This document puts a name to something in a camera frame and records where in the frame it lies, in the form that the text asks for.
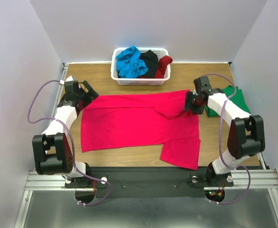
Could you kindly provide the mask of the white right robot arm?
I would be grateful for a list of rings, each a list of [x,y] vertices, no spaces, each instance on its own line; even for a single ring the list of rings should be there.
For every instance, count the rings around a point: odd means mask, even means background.
[[[218,159],[208,165],[205,174],[209,185],[217,185],[244,160],[265,150],[265,134],[263,118],[234,104],[231,98],[236,91],[227,96],[221,89],[212,88],[209,76],[194,80],[195,90],[186,93],[184,110],[203,114],[207,106],[220,116],[220,124],[226,122],[230,128],[226,151],[219,149]]]

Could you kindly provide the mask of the pink red t shirt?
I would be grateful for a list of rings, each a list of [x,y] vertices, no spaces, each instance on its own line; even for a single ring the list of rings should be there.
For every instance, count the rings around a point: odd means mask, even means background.
[[[186,93],[99,96],[82,113],[82,152],[161,144],[162,161],[196,170],[199,118],[184,110]]]

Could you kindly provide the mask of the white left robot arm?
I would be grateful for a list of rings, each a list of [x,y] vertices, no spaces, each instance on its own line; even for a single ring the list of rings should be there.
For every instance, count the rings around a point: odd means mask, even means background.
[[[32,139],[35,169],[39,175],[61,174],[69,182],[76,180],[81,187],[88,187],[95,178],[87,163],[75,159],[75,143],[70,127],[79,114],[96,100],[99,94],[87,81],[79,82],[72,76],[60,80],[65,93],[56,113],[47,118],[46,130]]]

